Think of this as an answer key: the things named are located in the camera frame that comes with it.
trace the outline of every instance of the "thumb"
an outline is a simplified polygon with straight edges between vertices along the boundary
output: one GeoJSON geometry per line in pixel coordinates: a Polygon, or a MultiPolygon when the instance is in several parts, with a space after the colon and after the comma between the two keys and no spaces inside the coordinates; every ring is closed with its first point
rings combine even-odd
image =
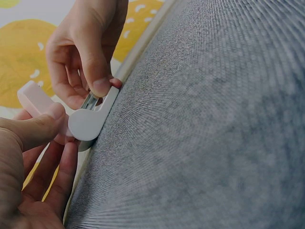
{"type": "Polygon", "coordinates": [[[81,36],[74,37],[74,44],[80,53],[82,70],[90,90],[97,97],[104,97],[110,90],[110,71],[102,51],[102,30],[85,29],[81,36]]]}
{"type": "Polygon", "coordinates": [[[65,109],[54,103],[39,117],[28,120],[0,120],[0,129],[13,134],[21,150],[27,151],[53,140],[65,119],[65,109]]]}

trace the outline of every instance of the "pink plastic piece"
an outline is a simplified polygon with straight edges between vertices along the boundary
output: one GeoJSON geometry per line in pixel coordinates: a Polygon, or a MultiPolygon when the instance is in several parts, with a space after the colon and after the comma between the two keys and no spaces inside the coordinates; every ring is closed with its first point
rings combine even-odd
{"type": "MultiPolygon", "coordinates": [[[[27,82],[22,88],[17,92],[19,102],[22,107],[32,116],[37,117],[45,113],[48,108],[54,103],[51,98],[34,82],[27,82]]],[[[69,116],[66,114],[65,123],[60,130],[60,134],[55,138],[55,140],[64,144],[66,137],[73,137],[68,128],[69,116]]]]}

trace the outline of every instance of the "white plastic clip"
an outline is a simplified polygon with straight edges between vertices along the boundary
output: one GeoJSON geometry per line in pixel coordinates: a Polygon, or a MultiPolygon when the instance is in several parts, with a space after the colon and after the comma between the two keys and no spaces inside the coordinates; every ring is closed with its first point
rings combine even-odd
{"type": "MultiPolygon", "coordinates": [[[[65,124],[56,140],[63,144],[65,137],[74,137],[82,141],[80,151],[90,148],[99,135],[118,93],[119,89],[112,86],[96,111],[93,108],[98,99],[92,101],[87,98],[81,109],[74,111],[70,116],[66,115],[65,124]]],[[[34,81],[29,81],[20,88],[17,96],[22,107],[32,117],[46,112],[54,102],[34,81]]]]}

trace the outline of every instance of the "hand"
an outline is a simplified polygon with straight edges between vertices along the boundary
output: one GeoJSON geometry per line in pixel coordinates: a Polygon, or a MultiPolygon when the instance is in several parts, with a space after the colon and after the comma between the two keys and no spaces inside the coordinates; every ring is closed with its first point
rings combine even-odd
{"type": "Polygon", "coordinates": [[[22,111],[15,120],[0,119],[0,228],[64,228],[62,217],[71,194],[78,153],[76,143],[62,146],[52,141],[64,114],[63,106],[55,103],[38,118],[22,111]],[[22,190],[24,179],[48,142],[32,180],[22,190]],[[42,202],[58,165],[58,174],[42,202]]]}
{"type": "Polygon", "coordinates": [[[122,86],[110,60],[126,19],[128,0],[76,0],[50,37],[46,55],[55,93],[79,109],[90,89],[104,97],[122,86]]]}

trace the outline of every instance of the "gray upholstered furniture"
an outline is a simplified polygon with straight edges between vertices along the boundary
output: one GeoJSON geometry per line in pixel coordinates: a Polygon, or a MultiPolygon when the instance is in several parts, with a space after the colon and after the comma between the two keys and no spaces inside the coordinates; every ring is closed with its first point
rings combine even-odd
{"type": "Polygon", "coordinates": [[[305,228],[305,2],[179,0],[90,152],[76,228],[305,228]]]}

